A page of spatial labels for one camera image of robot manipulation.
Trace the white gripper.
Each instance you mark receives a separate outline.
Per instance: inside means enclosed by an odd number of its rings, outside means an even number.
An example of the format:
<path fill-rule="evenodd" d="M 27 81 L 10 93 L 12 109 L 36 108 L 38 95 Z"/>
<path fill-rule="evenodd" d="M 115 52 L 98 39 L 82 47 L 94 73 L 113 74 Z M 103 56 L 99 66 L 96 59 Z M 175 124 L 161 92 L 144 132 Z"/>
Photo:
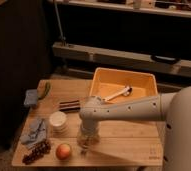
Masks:
<path fill-rule="evenodd" d="M 81 131 L 77 134 L 77 143 L 79 146 L 89 146 L 95 145 L 100 141 L 100 136 L 98 134 L 87 135 L 82 133 Z"/>

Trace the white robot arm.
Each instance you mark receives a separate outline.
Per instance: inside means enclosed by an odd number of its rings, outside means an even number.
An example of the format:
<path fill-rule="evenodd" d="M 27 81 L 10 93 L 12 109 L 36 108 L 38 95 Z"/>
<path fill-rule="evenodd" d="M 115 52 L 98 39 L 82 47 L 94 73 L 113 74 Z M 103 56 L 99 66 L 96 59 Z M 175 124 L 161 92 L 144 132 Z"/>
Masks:
<path fill-rule="evenodd" d="M 105 120 L 164 121 L 163 171 L 191 171 L 191 86 L 116 104 L 91 96 L 79 117 L 86 136 L 97 134 L 98 123 Z"/>

